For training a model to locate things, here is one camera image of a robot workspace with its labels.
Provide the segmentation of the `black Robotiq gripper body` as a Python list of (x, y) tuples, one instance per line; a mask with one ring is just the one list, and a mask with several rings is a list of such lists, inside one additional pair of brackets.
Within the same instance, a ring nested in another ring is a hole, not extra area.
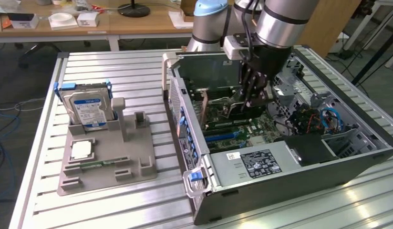
[(290, 54), (291, 47), (281, 49), (269, 45), (253, 46), (253, 56), (247, 65), (255, 72), (263, 74), (269, 81), (273, 81)]

